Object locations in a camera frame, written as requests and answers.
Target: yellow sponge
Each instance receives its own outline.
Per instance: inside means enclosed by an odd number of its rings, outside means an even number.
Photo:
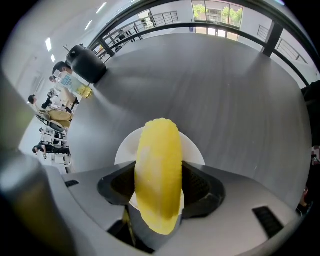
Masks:
[[[178,219],[182,159],[177,126],[164,118],[147,122],[137,151],[135,193],[143,220],[162,235],[170,234]]]

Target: railing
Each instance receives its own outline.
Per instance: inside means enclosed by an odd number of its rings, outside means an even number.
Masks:
[[[301,74],[301,72],[295,67],[294,64],[291,63],[285,57],[283,53],[281,53],[280,47],[278,47],[278,44],[280,45],[281,42],[279,40],[281,39],[281,34],[284,29],[286,29],[306,50],[306,52],[311,57],[312,61],[314,62],[316,68],[320,70],[320,56],[318,54],[318,51],[316,50],[314,44],[309,39],[309,36],[302,31],[297,24],[295,24],[293,21],[290,20],[286,15],[284,15],[280,10],[273,7],[272,5],[268,4],[265,0],[228,0],[230,3],[242,5],[243,7],[250,8],[256,12],[259,12],[268,18],[272,20],[272,24],[270,27],[270,30],[267,33],[266,41],[262,41],[258,39],[255,36],[252,36],[250,34],[247,34],[243,31],[240,31],[239,29],[234,28],[230,25],[225,24],[216,24],[211,22],[191,22],[191,23],[171,23],[171,24],[164,24],[162,26],[155,26],[150,27],[148,29],[144,29],[143,31],[135,31],[134,33],[131,33],[131,35],[123,38],[119,42],[112,42],[112,44],[106,43],[105,39],[108,37],[109,33],[112,35],[114,32],[113,29],[115,29],[117,26],[128,20],[134,15],[137,15],[145,10],[151,9],[153,7],[167,4],[171,2],[176,2],[181,0],[144,0],[139,1],[135,4],[133,4],[131,7],[128,7],[126,10],[118,14],[115,18],[113,18],[105,27],[99,32],[99,34],[94,38],[92,43],[88,46],[89,49],[94,50],[97,47],[102,47],[103,51],[105,51],[105,55],[108,54],[111,57],[115,55],[115,52],[119,50],[119,48],[123,47],[123,45],[128,42],[134,42],[136,38],[139,38],[141,40],[142,36],[153,33],[160,30],[167,30],[167,29],[175,29],[175,28],[195,28],[195,27],[201,27],[201,28],[214,28],[219,30],[224,30],[226,33],[230,32],[236,35],[239,35],[241,37],[247,38],[259,45],[261,45],[262,51],[261,53],[270,57],[271,54],[277,55],[281,60],[283,60],[303,81],[303,83],[308,86],[309,83],[304,78],[304,76]]]
[[[262,38],[265,41],[267,39],[268,33],[269,33],[269,29],[267,29],[262,25],[259,25],[257,35],[260,38]],[[301,56],[301,54],[296,49],[294,49],[286,40],[282,39],[281,37],[275,49],[278,52],[282,53],[288,59],[292,59],[295,61],[300,61],[308,64],[307,61]]]
[[[104,43],[110,49],[115,48],[115,52],[117,53],[127,43],[134,43],[136,39],[143,40],[143,36],[145,34],[136,36],[131,40],[126,40],[124,42],[125,38],[131,37],[132,35],[138,34],[143,31],[147,31],[152,28],[158,28],[161,26],[173,24],[178,21],[179,18],[177,11],[169,11],[155,15],[148,15],[148,17],[137,19],[129,24],[122,26],[121,28],[116,29],[115,31],[101,34],[102,39],[95,44],[91,44],[88,48],[95,52],[99,59],[103,60],[104,62],[107,62],[114,54],[106,50],[107,48],[105,47]]]

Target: black holder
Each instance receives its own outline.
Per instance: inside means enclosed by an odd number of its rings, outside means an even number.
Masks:
[[[135,192],[135,166],[126,167],[103,177],[97,189],[110,204],[125,206]],[[182,219],[204,218],[213,213],[226,196],[224,185],[187,162],[182,162],[184,209]]]

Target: ceiling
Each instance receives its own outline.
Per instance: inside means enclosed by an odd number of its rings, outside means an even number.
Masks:
[[[42,0],[16,25],[5,51],[1,67],[9,81],[25,97],[32,93],[34,76],[42,74],[47,81],[54,63],[65,61],[67,51],[77,44],[87,46],[115,16],[131,6],[132,0]],[[96,14],[101,5],[107,4]],[[46,39],[51,39],[48,52]]]

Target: tree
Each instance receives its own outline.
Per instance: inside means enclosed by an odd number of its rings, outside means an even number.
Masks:
[[[193,13],[194,13],[194,19],[199,19],[200,14],[204,14],[206,12],[206,8],[202,4],[193,4]]]
[[[222,10],[222,22],[228,23],[228,17],[229,17],[229,8],[225,7]],[[238,11],[235,11],[232,8],[230,9],[230,20],[233,23],[240,25],[241,18],[242,18],[242,8],[239,9]]]

